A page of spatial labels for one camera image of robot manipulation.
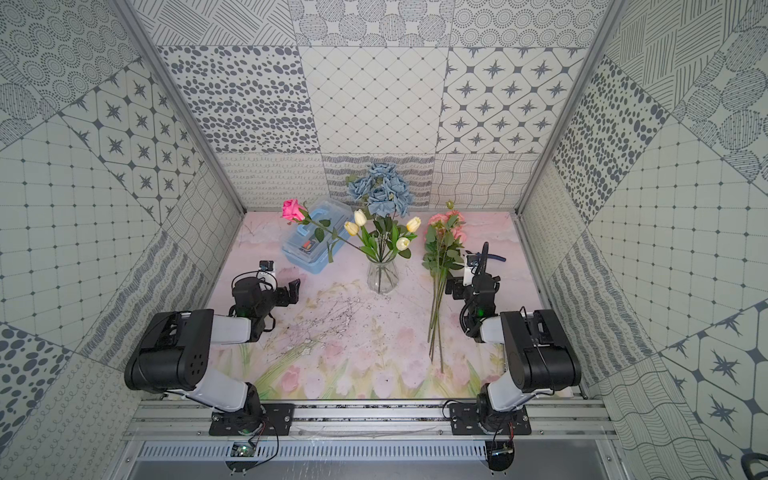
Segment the clear glass vase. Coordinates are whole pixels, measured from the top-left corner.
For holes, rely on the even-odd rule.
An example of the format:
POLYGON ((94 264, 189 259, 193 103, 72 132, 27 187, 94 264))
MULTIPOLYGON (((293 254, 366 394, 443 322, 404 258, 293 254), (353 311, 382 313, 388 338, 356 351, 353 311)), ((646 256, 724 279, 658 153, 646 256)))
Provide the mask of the clear glass vase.
POLYGON ((385 295, 393 291, 399 283, 399 274, 395 256, 389 255, 384 260, 368 259, 367 285, 375 293, 385 295))

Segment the floral table mat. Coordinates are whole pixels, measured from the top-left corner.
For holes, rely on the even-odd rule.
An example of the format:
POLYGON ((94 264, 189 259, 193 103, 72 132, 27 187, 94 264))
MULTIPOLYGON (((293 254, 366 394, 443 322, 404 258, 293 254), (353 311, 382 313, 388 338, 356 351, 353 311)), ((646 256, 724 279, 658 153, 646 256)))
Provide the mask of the floral table mat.
POLYGON ((232 279, 263 260, 280 284, 299 280, 299 301, 277 308, 270 331, 251 344, 216 346, 211 363, 254 384, 265 399, 470 398, 506 368, 499 345, 479 344, 458 323, 462 304, 441 304, 442 345, 429 344, 432 280, 422 266, 424 239, 397 259, 397 287, 386 295, 367 283, 368 263, 343 246, 311 274, 291 264, 282 245, 294 231, 276 212, 249 213, 223 266, 209 307, 228 311, 232 279))

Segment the aluminium mounting rail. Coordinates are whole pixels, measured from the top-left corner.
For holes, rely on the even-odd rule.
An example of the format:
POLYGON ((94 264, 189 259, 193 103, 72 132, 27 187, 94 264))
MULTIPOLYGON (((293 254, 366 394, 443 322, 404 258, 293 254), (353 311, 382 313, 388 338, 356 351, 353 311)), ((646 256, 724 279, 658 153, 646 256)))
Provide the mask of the aluminium mounting rail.
MULTIPOLYGON (((455 437, 460 420, 456 402, 411 400, 292 400, 293 413, 271 419, 269 428, 290 422, 281 440, 442 440, 455 437)), ((122 438, 126 441, 212 440, 211 409, 186 400, 142 401, 122 438)), ((521 417, 529 433, 515 428, 519 440, 616 440, 618 434, 604 404, 577 397, 538 398, 521 417)))

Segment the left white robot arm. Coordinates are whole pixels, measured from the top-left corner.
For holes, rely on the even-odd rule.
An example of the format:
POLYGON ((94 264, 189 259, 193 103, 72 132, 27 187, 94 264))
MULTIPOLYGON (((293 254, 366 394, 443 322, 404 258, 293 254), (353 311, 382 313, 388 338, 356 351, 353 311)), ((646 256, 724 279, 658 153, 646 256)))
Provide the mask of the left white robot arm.
POLYGON ((301 281, 279 286, 267 270, 245 272, 231 283, 234 305, 226 315, 212 309, 160 312, 138 340, 124 371, 134 391, 171 393, 214 410, 213 422, 240 433, 263 430, 267 413, 256 387, 209 365, 213 345, 256 343, 274 328, 272 311, 299 301, 301 281))

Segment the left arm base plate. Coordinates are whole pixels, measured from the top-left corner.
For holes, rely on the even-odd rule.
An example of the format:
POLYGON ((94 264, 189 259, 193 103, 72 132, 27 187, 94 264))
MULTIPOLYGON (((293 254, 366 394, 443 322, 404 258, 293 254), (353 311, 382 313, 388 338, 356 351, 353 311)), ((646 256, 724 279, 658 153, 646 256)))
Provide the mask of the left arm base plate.
POLYGON ((296 405, 293 403, 262 404, 255 413, 214 410, 208 431, 210 436, 287 436, 290 433, 296 405))

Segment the orange-pink peony stem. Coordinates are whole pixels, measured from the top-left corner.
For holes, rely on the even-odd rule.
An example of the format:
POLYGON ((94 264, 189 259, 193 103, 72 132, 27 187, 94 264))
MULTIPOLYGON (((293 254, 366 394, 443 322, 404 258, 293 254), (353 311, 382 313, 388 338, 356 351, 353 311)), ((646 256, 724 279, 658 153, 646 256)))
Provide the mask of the orange-pink peony stem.
POLYGON ((445 266, 446 247, 443 240, 448 219, 446 214, 436 214, 429 220, 422 265, 429 271, 431 278, 437 269, 444 269, 447 274, 445 266))

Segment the blue rose bunch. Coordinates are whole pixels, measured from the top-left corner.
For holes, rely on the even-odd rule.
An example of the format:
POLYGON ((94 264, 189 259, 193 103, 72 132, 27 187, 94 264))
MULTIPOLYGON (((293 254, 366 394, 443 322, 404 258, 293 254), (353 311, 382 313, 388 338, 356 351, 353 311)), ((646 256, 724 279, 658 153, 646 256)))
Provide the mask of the blue rose bunch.
POLYGON ((374 217, 404 218, 414 200, 407 181, 393 163, 373 163, 364 175, 348 176, 347 192, 374 217))

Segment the magenta rose stem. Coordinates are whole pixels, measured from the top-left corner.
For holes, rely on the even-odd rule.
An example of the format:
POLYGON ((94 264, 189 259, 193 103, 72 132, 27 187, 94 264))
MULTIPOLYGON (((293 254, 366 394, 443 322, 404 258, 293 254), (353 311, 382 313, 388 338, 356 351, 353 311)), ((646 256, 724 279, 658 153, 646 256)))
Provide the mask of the magenta rose stem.
POLYGON ((329 219, 315 219, 307 208, 300 204, 298 199, 285 200, 282 204, 282 218, 289 223, 311 227, 311 238, 317 242, 328 240, 328 248, 332 249, 337 243, 344 242, 352 246, 352 243, 343 238, 340 230, 329 219))

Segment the cream tulip bunch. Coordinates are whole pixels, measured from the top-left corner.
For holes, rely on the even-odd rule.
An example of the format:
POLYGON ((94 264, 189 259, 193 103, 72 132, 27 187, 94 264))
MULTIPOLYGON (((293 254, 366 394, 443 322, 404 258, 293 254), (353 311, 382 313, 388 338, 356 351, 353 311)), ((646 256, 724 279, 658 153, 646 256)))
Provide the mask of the cream tulip bunch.
POLYGON ((354 212, 353 219, 344 223, 344 231, 358 237, 357 249, 373 263, 387 263, 397 256, 411 258, 410 244, 417 238, 422 221, 413 217, 401 223, 390 216, 374 215, 369 218, 363 210, 354 212))

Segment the clear blue plastic box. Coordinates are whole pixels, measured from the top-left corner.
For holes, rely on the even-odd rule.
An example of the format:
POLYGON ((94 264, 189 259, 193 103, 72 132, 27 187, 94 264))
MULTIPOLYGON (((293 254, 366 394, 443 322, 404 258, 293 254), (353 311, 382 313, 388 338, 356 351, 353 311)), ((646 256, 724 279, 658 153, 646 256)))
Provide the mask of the clear blue plastic box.
POLYGON ((322 198, 311 207, 302 205, 297 199, 283 202, 282 217, 295 230, 286 237, 282 252, 288 261, 309 273, 318 274, 350 238, 345 223, 353 220, 349 206, 331 199, 322 198))

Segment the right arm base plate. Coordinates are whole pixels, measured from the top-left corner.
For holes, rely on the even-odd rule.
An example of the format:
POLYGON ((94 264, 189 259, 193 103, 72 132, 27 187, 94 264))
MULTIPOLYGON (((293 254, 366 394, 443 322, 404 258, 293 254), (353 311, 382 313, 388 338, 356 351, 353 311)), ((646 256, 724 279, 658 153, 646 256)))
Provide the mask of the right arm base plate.
POLYGON ((525 408, 510 412, 489 410, 477 403, 448 402, 443 414, 455 436, 530 435, 532 428, 525 408))

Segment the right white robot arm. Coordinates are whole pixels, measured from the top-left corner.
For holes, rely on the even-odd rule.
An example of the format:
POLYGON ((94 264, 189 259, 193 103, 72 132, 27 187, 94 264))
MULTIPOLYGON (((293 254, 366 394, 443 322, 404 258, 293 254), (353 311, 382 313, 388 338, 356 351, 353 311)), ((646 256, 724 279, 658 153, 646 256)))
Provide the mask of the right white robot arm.
POLYGON ((557 314, 550 310, 496 311, 500 278, 478 273, 467 283, 451 277, 445 288, 463 300, 459 324, 478 343, 504 349, 506 371, 481 387, 477 396, 478 422, 487 431, 520 413, 540 395, 551 396, 578 385, 582 368, 557 314))

